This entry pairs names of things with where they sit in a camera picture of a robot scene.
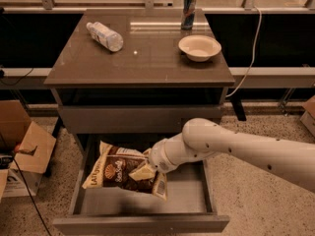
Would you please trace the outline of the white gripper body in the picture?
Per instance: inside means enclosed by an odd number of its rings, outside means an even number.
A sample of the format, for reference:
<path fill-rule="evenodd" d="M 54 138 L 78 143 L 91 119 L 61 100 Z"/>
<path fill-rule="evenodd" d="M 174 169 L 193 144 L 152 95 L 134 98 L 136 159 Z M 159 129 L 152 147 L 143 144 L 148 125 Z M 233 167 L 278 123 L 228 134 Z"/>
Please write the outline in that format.
<path fill-rule="evenodd" d="M 160 173 L 168 173 L 177 168 L 177 165 L 174 165 L 166 155 L 165 142 L 158 142 L 152 147 L 149 163 L 153 169 Z"/>

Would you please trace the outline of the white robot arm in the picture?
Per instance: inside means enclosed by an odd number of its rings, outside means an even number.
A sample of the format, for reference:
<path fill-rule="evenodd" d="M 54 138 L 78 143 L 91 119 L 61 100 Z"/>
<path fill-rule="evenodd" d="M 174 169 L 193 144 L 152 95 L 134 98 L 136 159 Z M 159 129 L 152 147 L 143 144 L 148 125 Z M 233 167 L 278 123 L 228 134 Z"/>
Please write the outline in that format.
<path fill-rule="evenodd" d="M 230 131 L 207 119 L 185 123 L 180 134 L 151 148 L 129 175 L 136 181 L 168 173 L 179 165 L 230 154 L 312 193 L 315 192 L 315 145 Z"/>

